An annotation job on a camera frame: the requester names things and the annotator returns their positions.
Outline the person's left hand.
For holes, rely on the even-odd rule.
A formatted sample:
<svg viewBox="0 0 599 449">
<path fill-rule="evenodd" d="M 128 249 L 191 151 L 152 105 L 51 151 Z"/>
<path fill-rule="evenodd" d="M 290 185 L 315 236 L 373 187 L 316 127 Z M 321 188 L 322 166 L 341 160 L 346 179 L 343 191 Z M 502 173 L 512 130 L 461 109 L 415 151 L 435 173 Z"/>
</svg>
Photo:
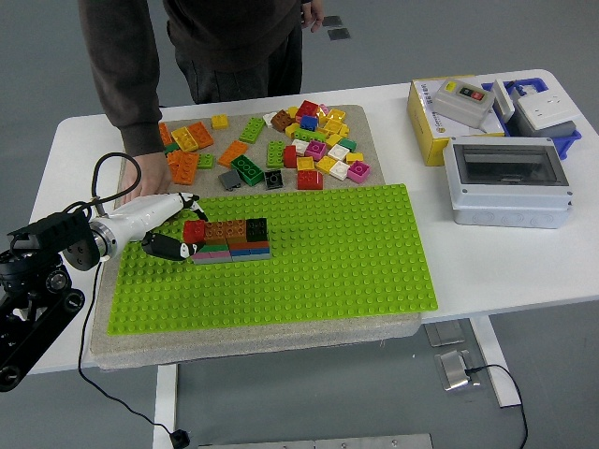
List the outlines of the person's left hand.
<svg viewBox="0 0 599 449">
<path fill-rule="evenodd" d="M 325 18 L 323 1 L 302 0 L 300 6 L 302 27 L 315 33 L 322 27 Z"/>
</svg>

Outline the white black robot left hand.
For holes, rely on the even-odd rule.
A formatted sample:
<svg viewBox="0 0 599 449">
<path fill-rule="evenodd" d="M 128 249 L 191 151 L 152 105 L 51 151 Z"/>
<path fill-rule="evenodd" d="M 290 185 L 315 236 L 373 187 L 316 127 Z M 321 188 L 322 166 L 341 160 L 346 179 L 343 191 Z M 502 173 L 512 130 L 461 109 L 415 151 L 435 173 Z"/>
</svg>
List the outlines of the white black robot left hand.
<svg viewBox="0 0 599 449">
<path fill-rule="evenodd" d="M 194 255 L 200 245 L 153 231 L 181 210 L 191 210 L 198 219 L 208 221 L 198 200 L 198 196 L 189 193 L 140 196 L 107 217 L 95 218 L 90 227 L 96 233 L 97 246 L 104 243 L 100 259 L 106 261 L 116 257 L 132 241 L 139 241 L 146 254 L 166 260 L 183 261 Z"/>
</svg>

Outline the person's right hand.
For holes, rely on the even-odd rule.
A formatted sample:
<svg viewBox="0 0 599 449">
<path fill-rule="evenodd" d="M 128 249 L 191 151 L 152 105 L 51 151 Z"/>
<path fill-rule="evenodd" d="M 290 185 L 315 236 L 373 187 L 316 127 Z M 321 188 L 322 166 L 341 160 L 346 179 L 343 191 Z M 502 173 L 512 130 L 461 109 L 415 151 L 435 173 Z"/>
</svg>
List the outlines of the person's right hand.
<svg viewBox="0 0 599 449">
<path fill-rule="evenodd" d="M 161 152 L 135 156 L 139 166 L 141 179 L 139 184 L 122 198 L 126 204 L 139 196 L 150 196 L 165 193 L 171 183 L 171 172 L 167 157 Z"/>
</svg>

